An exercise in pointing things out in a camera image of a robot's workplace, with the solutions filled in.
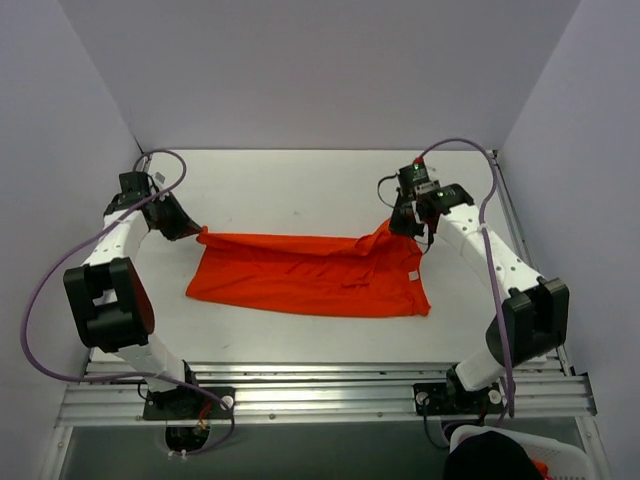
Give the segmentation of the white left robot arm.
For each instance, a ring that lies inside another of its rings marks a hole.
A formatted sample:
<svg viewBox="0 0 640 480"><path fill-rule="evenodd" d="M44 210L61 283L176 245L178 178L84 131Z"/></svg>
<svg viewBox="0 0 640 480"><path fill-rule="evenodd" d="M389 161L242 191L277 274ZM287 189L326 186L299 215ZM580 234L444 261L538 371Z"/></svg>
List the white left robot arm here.
<svg viewBox="0 0 640 480"><path fill-rule="evenodd" d="M166 408L179 419L190 419L202 405L200 391L188 385L197 380L155 335L154 310L134 260L152 230L176 241L198 234L201 227L166 194L130 214L109 206L103 229L82 265L63 275L81 342L115 355L137 373L148 373L151 392L167 394Z"/></svg>

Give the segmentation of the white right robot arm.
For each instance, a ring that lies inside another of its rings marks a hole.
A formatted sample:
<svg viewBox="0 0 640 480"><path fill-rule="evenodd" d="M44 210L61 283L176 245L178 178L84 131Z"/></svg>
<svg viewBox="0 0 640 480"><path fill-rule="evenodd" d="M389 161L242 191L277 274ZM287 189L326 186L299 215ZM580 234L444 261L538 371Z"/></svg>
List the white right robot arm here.
<svg viewBox="0 0 640 480"><path fill-rule="evenodd" d="M569 288L523 261L487 223L487 200L476 204L458 184L399 187L390 230L413 238L439 236L453 247L492 295L495 316L483 347L453 367L444 400L469 411L480 390L500 377L513 386L513 369L565 344Z"/></svg>

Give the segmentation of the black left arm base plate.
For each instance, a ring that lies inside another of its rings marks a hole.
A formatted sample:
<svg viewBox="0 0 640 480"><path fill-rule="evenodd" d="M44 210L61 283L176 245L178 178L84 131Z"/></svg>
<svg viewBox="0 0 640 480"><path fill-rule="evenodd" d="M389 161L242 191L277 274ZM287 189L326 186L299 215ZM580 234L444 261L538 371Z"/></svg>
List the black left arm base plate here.
<svg viewBox="0 0 640 480"><path fill-rule="evenodd" d="M148 393L142 418L147 421L230 419L236 390L230 386L205 387L205 390L223 400L227 407L223 408L209 396L177 387L166 392Z"/></svg>

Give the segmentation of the orange t shirt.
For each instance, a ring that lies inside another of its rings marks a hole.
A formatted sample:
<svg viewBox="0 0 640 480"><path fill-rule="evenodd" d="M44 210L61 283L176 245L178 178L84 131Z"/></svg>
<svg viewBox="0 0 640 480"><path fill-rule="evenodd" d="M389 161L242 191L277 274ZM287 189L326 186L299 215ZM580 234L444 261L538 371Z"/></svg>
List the orange t shirt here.
<svg viewBox="0 0 640 480"><path fill-rule="evenodd" d="M426 317L416 241L383 222L359 238L203 231L186 289L204 302L281 313L358 318Z"/></svg>

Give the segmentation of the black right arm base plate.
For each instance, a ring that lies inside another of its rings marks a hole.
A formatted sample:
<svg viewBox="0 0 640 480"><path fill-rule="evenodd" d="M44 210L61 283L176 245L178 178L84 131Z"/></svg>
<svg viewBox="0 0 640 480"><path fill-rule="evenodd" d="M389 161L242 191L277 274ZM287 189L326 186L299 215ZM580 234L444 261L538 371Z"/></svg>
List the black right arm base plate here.
<svg viewBox="0 0 640 480"><path fill-rule="evenodd" d="M445 382L414 383L412 390L417 415L480 417L498 415L504 409L497 384L475 392L455 393Z"/></svg>

